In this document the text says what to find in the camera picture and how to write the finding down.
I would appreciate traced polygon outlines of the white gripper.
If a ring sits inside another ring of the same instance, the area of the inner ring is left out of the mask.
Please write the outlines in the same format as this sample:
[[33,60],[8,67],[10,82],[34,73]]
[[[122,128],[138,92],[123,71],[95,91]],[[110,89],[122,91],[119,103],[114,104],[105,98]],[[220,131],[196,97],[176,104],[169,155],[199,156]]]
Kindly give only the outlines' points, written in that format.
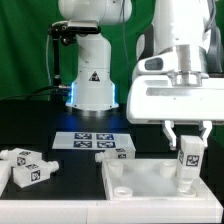
[[224,78],[203,78],[201,86],[174,86],[169,73],[174,53],[140,60],[133,71],[126,116],[131,123],[162,123],[171,150],[177,149],[174,122],[199,123],[200,138],[208,147],[212,122],[224,122]]

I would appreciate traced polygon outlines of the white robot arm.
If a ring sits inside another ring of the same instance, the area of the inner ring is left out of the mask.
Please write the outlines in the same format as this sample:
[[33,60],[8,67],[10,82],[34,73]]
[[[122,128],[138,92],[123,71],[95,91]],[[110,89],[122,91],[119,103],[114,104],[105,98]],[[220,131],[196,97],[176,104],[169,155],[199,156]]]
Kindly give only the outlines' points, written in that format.
[[171,143],[177,124],[197,124],[203,139],[224,122],[224,62],[215,0],[58,0],[78,40],[69,106],[83,112],[115,107],[111,58],[118,50],[101,27],[121,27],[132,124],[160,124]]

